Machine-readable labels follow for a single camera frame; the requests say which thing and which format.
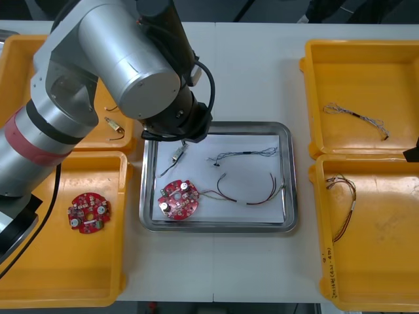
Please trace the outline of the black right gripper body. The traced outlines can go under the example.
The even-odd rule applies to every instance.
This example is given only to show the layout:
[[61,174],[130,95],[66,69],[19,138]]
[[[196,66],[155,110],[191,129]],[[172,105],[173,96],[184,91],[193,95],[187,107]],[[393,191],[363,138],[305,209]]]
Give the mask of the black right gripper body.
[[419,138],[415,147],[404,151],[403,156],[407,162],[419,162]]

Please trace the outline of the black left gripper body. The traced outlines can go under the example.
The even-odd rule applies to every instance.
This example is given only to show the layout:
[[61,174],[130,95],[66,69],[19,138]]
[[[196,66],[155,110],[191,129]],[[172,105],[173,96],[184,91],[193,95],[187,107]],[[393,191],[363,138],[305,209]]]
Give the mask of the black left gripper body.
[[211,113],[203,103],[194,103],[189,111],[170,107],[151,118],[141,120],[141,138],[148,141],[189,141],[199,143],[208,134]]

